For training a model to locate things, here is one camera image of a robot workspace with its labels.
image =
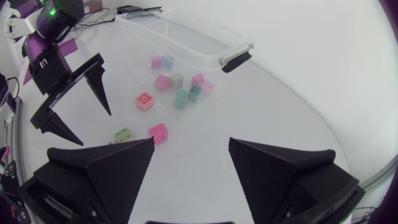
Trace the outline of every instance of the mint green block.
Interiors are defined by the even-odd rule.
[[[177,91],[177,94],[175,95],[174,108],[182,110],[186,105],[187,105],[187,92],[185,90]]]
[[[178,89],[183,85],[184,76],[181,73],[175,73],[170,77],[170,86],[173,89]]]
[[[134,136],[130,133],[130,130],[128,128],[123,128],[122,130],[118,131],[114,136],[116,137],[117,143],[135,140]]]
[[[193,85],[191,87],[191,90],[189,91],[188,99],[190,101],[196,102],[198,100],[200,93],[201,93],[201,88],[199,86]]]

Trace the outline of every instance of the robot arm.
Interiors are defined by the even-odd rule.
[[[102,83],[104,62],[101,55],[95,55],[72,72],[57,45],[84,18],[83,1],[46,0],[42,4],[38,0],[13,0],[10,7],[14,9],[10,13],[5,31],[14,42],[27,35],[22,46],[22,55],[29,59],[29,71],[37,88],[43,95],[49,96],[32,117],[32,124],[42,133],[51,132],[83,145],[52,111],[54,104],[85,76],[99,102],[111,115]]]

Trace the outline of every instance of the toy block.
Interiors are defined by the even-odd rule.
[[[214,85],[211,82],[204,80],[201,84],[201,87],[205,90],[206,93],[208,93],[213,89]]]
[[[123,128],[122,130],[118,131],[114,136],[116,137],[117,143],[135,140],[134,136],[130,133],[130,130],[128,128]]]
[[[201,93],[201,88],[199,86],[193,85],[189,91],[188,99],[190,101],[196,102],[198,100],[200,93]]]
[[[196,74],[194,77],[192,77],[192,85],[201,87],[203,81],[204,81],[204,79],[203,79],[203,75],[201,73]]]
[[[181,73],[175,73],[170,77],[170,87],[178,89],[183,85],[184,76]]]
[[[151,57],[150,58],[150,63],[152,65],[153,69],[162,68],[162,61],[163,61],[163,57]]]
[[[187,92],[185,90],[177,91],[175,95],[174,108],[182,110],[187,105]]]
[[[164,126],[163,123],[151,128],[148,132],[149,136],[154,137],[156,145],[160,144],[162,141],[167,140],[167,128],[166,126]]]
[[[155,86],[158,89],[166,90],[169,87],[170,77],[165,75],[159,75],[155,80]]]
[[[171,56],[165,56],[162,58],[162,66],[165,68],[173,68],[174,66],[174,58]]]
[[[136,98],[136,105],[146,111],[154,104],[154,101],[155,99],[153,96],[143,92]]]

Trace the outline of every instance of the plastic bin handle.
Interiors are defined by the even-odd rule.
[[[252,57],[249,54],[249,50],[252,48],[252,44],[245,44],[236,49],[228,50],[218,59],[218,63],[225,73],[232,72],[235,68],[238,68]]]

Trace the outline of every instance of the white wall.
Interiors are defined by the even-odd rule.
[[[398,47],[377,0],[104,2],[124,4],[179,7],[254,37],[252,61],[325,119],[359,180],[398,153]]]

